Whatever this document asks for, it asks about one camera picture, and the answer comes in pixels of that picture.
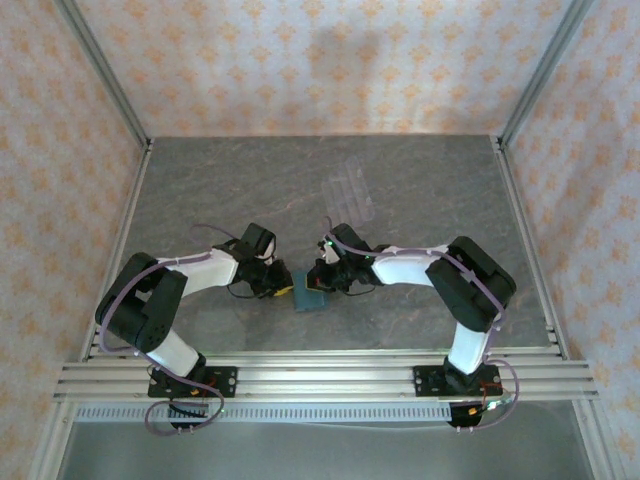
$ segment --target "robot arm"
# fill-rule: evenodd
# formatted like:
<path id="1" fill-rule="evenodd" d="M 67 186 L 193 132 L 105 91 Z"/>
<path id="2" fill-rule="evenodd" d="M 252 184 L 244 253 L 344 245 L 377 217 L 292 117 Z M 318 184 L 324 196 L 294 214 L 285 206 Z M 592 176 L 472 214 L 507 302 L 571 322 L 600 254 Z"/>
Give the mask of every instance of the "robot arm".
<path id="1" fill-rule="evenodd" d="M 180 300 L 191 293 L 241 281 L 256 298 L 280 295 L 293 287 L 282 260 L 275 258 L 276 237 L 252 223 L 240 239 L 210 252 L 175 259 L 137 282 L 117 306 L 107 330 L 179 377 L 199 381 L 204 356 L 173 330 Z M 115 298 L 145 270 L 170 259 L 133 255 L 102 299 L 96 322 L 102 325 Z"/>
<path id="2" fill-rule="evenodd" d="M 434 287 L 457 320 L 445 369 L 451 383 L 455 383 L 458 390 L 466 390 L 482 364 L 490 330 L 500 312 L 447 258 L 473 272 L 503 309 L 516 291 L 511 276 L 467 237 L 430 249 L 390 245 L 371 249 L 349 225 L 338 225 L 330 233 L 331 236 L 325 236 L 318 244 L 323 258 L 317 259 L 307 274 L 307 288 L 346 293 L 356 280 L 376 286 L 404 283 Z"/>

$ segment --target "yellow object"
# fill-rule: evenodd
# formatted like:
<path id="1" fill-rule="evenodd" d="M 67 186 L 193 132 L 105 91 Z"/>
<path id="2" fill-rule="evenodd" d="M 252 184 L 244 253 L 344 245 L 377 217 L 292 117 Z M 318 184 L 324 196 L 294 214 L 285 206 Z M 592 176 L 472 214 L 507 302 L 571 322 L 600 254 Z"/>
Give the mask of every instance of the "yellow object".
<path id="1" fill-rule="evenodd" d="M 273 296 L 274 297 L 279 297 L 279 296 L 284 295 L 285 293 L 287 293 L 287 292 L 289 292 L 291 290 L 293 290 L 293 285 L 291 285 L 289 287 L 284 287 L 284 288 L 278 290 Z"/>

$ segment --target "gray table surface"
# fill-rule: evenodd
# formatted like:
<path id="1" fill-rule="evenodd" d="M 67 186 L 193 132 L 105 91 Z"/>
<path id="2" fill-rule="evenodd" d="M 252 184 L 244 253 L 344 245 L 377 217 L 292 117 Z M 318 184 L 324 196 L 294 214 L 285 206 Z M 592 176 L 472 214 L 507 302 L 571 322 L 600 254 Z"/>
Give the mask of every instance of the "gray table surface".
<path id="1" fill-rule="evenodd" d="M 322 218 L 333 211 L 322 183 L 356 158 L 373 212 L 356 231 L 369 245 L 427 247 L 458 235 L 473 238 L 518 285 L 496 345 L 549 343 L 485 136 L 159 138 L 123 262 L 138 251 L 153 256 L 201 251 L 189 239 L 194 223 L 214 223 L 241 235 L 256 222 L 277 235 L 277 253 L 290 270 L 309 270 L 325 231 Z M 206 232 L 201 238 L 208 244 L 225 240 Z M 446 348 L 455 321 L 433 289 L 411 285 L 355 298 L 332 294 L 327 309 L 307 313 L 294 310 L 292 294 L 240 300 L 213 288 L 183 299 L 174 328 L 205 353 Z"/>

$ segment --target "metal bar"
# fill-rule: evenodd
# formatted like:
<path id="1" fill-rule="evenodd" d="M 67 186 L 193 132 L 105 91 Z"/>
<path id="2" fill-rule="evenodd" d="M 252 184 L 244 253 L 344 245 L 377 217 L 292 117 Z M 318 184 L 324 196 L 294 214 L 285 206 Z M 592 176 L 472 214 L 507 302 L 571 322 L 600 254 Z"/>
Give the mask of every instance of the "metal bar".
<path id="1" fill-rule="evenodd" d="M 291 352 L 229 352 L 222 355 L 207 355 L 211 362 L 217 362 L 219 359 L 233 359 L 235 362 L 251 361 L 290 361 L 295 359 L 309 359 L 309 361 L 327 361 L 332 357 L 338 357 L 340 361 L 348 361 L 350 357 L 361 358 L 363 356 L 369 356 L 371 358 L 393 358 L 396 356 L 404 357 L 411 355 L 413 357 L 425 357 L 435 356 L 444 357 L 449 353 L 448 349 L 434 349 L 434 350 L 319 350 L 319 351 L 291 351 Z M 527 355 L 527 356 L 559 356 L 561 354 L 557 345 L 548 345 L 546 347 L 503 347 L 492 348 L 491 355 Z M 89 352 L 91 361 L 121 361 L 126 358 L 128 361 L 136 361 L 135 357 L 114 357 L 108 355 L 100 350 L 97 345 L 91 347 Z"/>
<path id="2" fill-rule="evenodd" d="M 127 124 L 127 128 L 131 135 L 135 138 L 141 148 L 147 145 L 148 137 L 144 131 L 144 127 L 140 122 L 136 112 L 129 103 L 120 82 L 113 73 L 107 58 L 105 57 L 95 36 L 91 32 L 87 21 L 82 15 L 78 4 L 75 0 L 55 0 L 62 16 L 67 20 L 71 30 L 76 35 L 89 61 L 93 65 L 98 77 L 102 80 L 109 96 L 116 104 L 122 118 Z"/>
<path id="3" fill-rule="evenodd" d="M 533 76 L 507 121 L 507 125 L 500 137 L 502 145 L 510 145 L 518 130 L 520 130 L 592 3 L 593 0 L 573 0 L 569 5 Z"/>
<path id="4" fill-rule="evenodd" d="M 550 289 L 542 270 L 540 258 L 538 256 L 538 248 L 531 233 L 532 229 L 529 224 L 529 220 L 524 211 L 522 196 L 520 195 L 518 185 L 511 170 L 511 162 L 509 161 L 509 149 L 500 149 L 495 137 L 492 138 L 492 143 L 494 145 L 496 160 L 500 167 L 500 172 L 502 173 L 502 178 L 504 179 L 509 198 L 511 199 L 513 213 L 518 223 L 518 229 L 520 230 L 520 235 L 522 237 L 527 258 L 529 259 L 529 265 L 531 267 L 533 280 L 538 291 L 538 297 L 540 298 L 540 302 L 542 304 L 542 310 L 544 312 L 545 320 L 547 321 L 547 324 L 553 329 L 553 333 L 555 334 L 554 337 L 557 341 L 556 346 L 559 347 L 560 353 L 564 358 L 569 358 L 569 344 L 566 340 L 566 333 L 562 325 L 560 324 L 560 321 L 558 320 L 558 314 L 549 293 Z"/>
<path id="5" fill-rule="evenodd" d="M 264 403 L 264 402 L 279 402 L 279 403 L 307 403 L 307 402 L 344 402 L 344 403 L 353 403 L 353 402 L 368 402 L 368 403 L 378 403 L 378 402 L 422 402 L 425 401 L 427 397 L 412 397 L 407 396 L 405 394 L 375 394 L 375 395 L 356 395 L 356 394 L 286 394 L 286 395 L 260 395 L 260 396 L 246 396 L 244 398 L 237 399 L 228 399 L 226 403 L 233 403 L 236 401 L 242 402 L 255 402 L 255 403 Z M 572 401 L 572 400 L 584 400 L 584 399 L 598 399 L 597 392 L 593 391 L 585 391 L 580 392 L 576 390 L 566 391 L 566 392 L 522 392 L 520 395 L 519 401 L 522 402 L 562 402 L 562 401 Z M 146 395 L 141 395 L 138 393 L 128 394 L 128 395 L 118 395 L 118 394 L 104 394 L 98 395 L 95 393 L 90 394 L 77 394 L 77 393 L 68 393 L 64 397 L 60 397 L 58 401 L 73 401 L 73 402 L 106 402 L 106 403 L 117 403 L 117 402 L 149 402 L 149 397 Z M 443 403 L 451 403 L 452 401 L 477 401 L 478 397 L 456 397 L 455 399 L 447 399 L 442 398 L 439 401 Z"/>
<path id="6" fill-rule="evenodd" d="M 630 478 L 624 474 L 601 402 L 575 400 L 573 408 L 595 480 Z"/>
<path id="7" fill-rule="evenodd" d="M 507 356 L 516 368 L 523 398 L 583 399 L 597 396 L 588 364 L 561 361 L 540 355 Z M 421 401 L 415 399 L 412 367 L 441 364 L 443 355 L 417 352 L 297 352 L 295 354 L 253 353 L 212 357 L 209 364 L 236 364 L 244 360 L 238 375 L 236 398 L 230 401 Z M 66 364 L 56 389 L 57 398 L 96 401 L 146 399 L 147 365 L 140 360 L 111 360 Z M 514 379 L 507 368 L 500 369 L 505 388 L 513 391 Z M 460 398 L 430 398 L 430 401 L 459 401 Z"/>
<path id="8" fill-rule="evenodd" d="M 41 437 L 43 447 L 39 449 L 39 456 L 33 459 L 29 480 L 58 478 L 76 410 L 75 403 L 54 404 L 51 419 Z"/>
<path id="9" fill-rule="evenodd" d="M 548 378 L 585 378 L 588 376 L 588 367 L 578 362 L 565 362 L 564 364 L 553 367 L 550 373 L 549 367 L 519 367 L 520 374 L 524 374 L 528 379 L 548 379 Z M 513 375 L 506 369 L 503 372 L 503 380 L 511 379 Z M 413 375 L 411 369 L 407 368 L 306 368 L 306 369 L 260 369 L 260 368 L 242 368 L 239 379 L 242 382 L 256 381 L 280 381 L 280 382 L 301 382 L 301 381 L 381 381 L 381 380 L 403 380 L 412 381 Z M 127 369 L 78 369 L 63 370 L 60 376 L 61 382 L 129 382 L 143 381 L 148 382 L 149 374 L 145 368 L 127 368 Z"/>
<path id="10" fill-rule="evenodd" d="M 133 219 L 133 214 L 138 202 L 138 196 L 140 195 L 140 189 L 142 188 L 142 183 L 144 181 L 144 175 L 147 171 L 147 165 L 149 164 L 149 159 L 151 158 L 151 152 L 153 151 L 154 142 L 154 139 L 149 140 L 149 145 L 147 145 L 147 148 L 142 154 L 138 172 L 136 173 L 135 180 L 133 182 L 131 190 L 129 191 L 129 196 L 127 197 L 125 211 L 122 215 L 122 218 L 120 219 L 118 236 L 116 237 L 115 245 L 113 247 L 113 250 L 111 251 L 111 256 L 109 257 L 109 263 L 107 264 L 107 273 L 102 280 L 102 285 L 100 286 L 100 297 L 96 300 L 94 311 L 96 308 L 98 308 L 98 304 L 100 303 L 102 297 L 105 293 L 107 293 L 107 290 L 118 275 L 118 270 L 120 269 L 120 260 L 122 259 L 122 251 L 124 250 L 127 236 L 129 235 L 129 228 L 131 227 L 131 221 Z M 89 327 L 87 328 L 84 344 L 80 352 L 80 357 L 78 359 L 80 362 L 86 361 L 87 358 L 91 356 L 91 352 L 95 351 L 96 346 L 94 346 L 94 342 L 98 341 L 98 338 L 96 336 L 96 328 L 97 324 L 92 318 L 89 322 Z"/>

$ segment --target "orange floral wallpaper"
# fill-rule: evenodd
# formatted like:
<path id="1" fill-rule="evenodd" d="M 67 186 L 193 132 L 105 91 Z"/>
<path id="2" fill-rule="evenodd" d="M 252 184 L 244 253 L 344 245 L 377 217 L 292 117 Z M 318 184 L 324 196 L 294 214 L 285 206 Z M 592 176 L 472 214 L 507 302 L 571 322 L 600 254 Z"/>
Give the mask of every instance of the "orange floral wallpaper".
<path id="1" fill-rule="evenodd" d="M 26 478 L 140 151 L 51 0 L 0 2 L 0 478 Z"/>
<path id="2" fill-rule="evenodd" d="M 513 147 L 571 348 L 640 472 L 640 2 L 596 2 Z"/>
<path id="3" fill-rule="evenodd" d="M 79 0 L 151 136 L 500 134 L 570 0 Z"/>

